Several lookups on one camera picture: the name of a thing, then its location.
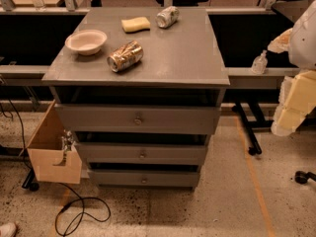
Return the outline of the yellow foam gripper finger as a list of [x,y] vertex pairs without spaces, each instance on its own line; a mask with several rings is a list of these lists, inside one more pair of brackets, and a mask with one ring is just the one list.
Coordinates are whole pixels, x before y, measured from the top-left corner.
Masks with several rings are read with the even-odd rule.
[[280,34],[278,37],[273,39],[268,45],[268,51],[274,53],[282,53],[288,51],[291,33],[292,29],[288,29]]
[[271,131],[289,136],[316,108],[316,71],[303,70],[294,77],[285,76],[280,87]]

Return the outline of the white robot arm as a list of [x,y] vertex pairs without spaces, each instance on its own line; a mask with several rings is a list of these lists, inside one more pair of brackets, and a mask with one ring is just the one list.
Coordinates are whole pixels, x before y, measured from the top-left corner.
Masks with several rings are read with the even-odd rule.
[[288,52],[289,62],[300,69],[293,78],[285,76],[280,87],[271,131],[288,136],[316,108],[316,1],[268,45],[268,51]]

